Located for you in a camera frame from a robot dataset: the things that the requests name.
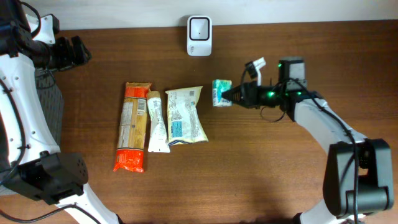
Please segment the teal small tissue pack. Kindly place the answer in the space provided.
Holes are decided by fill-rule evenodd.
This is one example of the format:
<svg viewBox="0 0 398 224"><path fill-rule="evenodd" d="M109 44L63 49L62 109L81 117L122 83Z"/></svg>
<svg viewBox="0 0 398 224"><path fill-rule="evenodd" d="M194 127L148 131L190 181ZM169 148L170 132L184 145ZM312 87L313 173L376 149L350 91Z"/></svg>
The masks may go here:
<svg viewBox="0 0 398 224"><path fill-rule="evenodd" d="M222 97L222 94L232 88L231 80L213 80L212 81L212 100L214 107L229 107L232 102Z"/></svg>

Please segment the orange pasta package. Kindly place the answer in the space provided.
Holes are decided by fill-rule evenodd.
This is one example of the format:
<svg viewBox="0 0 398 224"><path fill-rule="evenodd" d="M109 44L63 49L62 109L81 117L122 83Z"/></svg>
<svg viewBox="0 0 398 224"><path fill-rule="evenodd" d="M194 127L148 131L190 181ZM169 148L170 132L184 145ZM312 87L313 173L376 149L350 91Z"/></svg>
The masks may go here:
<svg viewBox="0 0 398 224"><path fill-rule="evenodd" d="M144 171L144 146L147 129L147 94L151 83L126 83L119 124L114 171Z"/></svg>

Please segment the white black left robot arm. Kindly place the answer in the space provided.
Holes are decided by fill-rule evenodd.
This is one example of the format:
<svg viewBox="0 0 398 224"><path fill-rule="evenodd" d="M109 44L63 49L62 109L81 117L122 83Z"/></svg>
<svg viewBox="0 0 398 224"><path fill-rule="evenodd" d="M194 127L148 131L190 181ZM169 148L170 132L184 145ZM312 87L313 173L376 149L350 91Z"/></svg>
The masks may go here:
<svg viewBox="0 0 398 224"><path fill-rule="evenodd" d="M62 153L63 99L55 72L89 62L83 41L59 37L53 14L1 2L1 192L54 205L79 223L120 223L88 183L80 153Z"/></svg>

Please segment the white black barcode scanner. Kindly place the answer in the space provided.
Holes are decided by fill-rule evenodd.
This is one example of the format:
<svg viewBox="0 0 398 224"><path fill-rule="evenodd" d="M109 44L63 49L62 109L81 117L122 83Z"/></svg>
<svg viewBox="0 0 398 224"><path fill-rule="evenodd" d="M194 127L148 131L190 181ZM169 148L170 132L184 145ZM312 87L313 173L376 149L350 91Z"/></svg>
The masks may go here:
<svg viewBox="0 0 398 224"><path fill-rule="evenodd" d="M207 57L212 52L213 23L208 16L190 16L187 19L187 54Z"/></svg>

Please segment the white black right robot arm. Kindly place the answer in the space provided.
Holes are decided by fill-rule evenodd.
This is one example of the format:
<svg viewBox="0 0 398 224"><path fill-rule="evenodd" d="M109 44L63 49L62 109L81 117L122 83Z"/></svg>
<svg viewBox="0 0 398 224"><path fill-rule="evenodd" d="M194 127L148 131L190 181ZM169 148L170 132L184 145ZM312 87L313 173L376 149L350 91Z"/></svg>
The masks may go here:
<svg viewBox="0 0 398 224"><path fill-rule="evenodd" d="M262 84L264 58L245 64L250 82L222 92L221 97L245 108L279 107L306 129L327 155L323 198L297 213L293 223L362 223L366 216L394 205L391 148L346 124L317 91L308 90L302 57L279 60L276 84Z"/></svg>

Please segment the dark grey plastic basket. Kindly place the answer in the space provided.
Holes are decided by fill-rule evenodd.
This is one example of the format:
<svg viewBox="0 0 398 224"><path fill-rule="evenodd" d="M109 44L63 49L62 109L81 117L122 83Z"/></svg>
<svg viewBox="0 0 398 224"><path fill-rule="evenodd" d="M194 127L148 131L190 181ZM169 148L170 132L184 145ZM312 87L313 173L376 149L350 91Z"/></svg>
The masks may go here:
<svg viewBox="0 0 398 224"><path fill-rule="evenodd" d="M64 109L62 92L50 70L35 70L35 86L50 133L60 145Z"/></svg>

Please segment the white tube with cork cap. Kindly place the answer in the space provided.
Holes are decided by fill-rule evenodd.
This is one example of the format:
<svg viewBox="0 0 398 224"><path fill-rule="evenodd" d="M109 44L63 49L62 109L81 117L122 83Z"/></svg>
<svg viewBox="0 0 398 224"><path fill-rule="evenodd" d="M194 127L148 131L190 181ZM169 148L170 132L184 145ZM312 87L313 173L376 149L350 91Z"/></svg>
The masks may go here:
<svg viewBox="0 0 398 224"><path fill-rule="evenodd" d="M147 94L147 109L150 116L149 152L170 153L167 130L162 116L162 100L158 91Z"/></svg>

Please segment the cream yellow snack bag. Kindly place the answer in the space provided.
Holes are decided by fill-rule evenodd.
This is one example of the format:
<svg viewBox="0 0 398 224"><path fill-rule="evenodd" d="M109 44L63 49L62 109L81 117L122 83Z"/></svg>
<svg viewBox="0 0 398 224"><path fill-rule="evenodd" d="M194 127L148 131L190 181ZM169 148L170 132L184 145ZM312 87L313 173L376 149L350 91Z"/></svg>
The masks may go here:
<svg viewBox="0 0 398 224"><path fill-rule="evenodd" d="M169 146L208 142L198 117L202 86L167 90Z"/></svg>

